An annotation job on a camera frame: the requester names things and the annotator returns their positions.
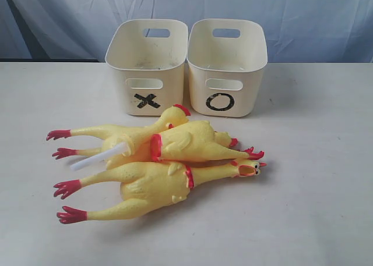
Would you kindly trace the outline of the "cream bin marked O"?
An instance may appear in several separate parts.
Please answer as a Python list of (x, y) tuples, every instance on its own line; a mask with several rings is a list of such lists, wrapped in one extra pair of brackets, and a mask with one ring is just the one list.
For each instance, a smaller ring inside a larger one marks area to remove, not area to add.
[(196, 112), (232, 118), (251, 113), (268, 63), (261, 25), (249, 20), (200, 20), (192, 27), (186, 59)]

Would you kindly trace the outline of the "blue backdrop curtain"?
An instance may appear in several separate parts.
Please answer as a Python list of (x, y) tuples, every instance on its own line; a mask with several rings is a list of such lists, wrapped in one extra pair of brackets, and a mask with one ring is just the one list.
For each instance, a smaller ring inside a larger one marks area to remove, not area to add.
[(1, 58), (102, 61), (140, 18), (254, 21), (270, 62), (372, 61), (372, 0), (1, 0)]

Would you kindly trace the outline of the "broken yellow rubber chicken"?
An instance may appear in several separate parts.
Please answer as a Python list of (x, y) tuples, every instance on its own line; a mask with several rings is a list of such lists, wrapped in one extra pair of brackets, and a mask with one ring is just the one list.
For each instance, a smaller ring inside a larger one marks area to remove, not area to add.
[(207, 120), (196, 120), (151, 134), (143, 138), (149, 143), (152, 161), (207, 162), (221, 159), (259, 160), (264, 152), (233, 150), (238, 141), (227, 132), (215, 131)]

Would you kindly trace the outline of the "cream bin marked X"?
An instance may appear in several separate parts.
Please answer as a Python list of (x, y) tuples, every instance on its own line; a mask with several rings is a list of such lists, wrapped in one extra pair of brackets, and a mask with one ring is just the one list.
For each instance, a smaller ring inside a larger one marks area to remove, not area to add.
[(134, 19), (121, 24), (105, 55), (124, 111), (159, 116), (182, 104), (188, 27), (173, 19)]

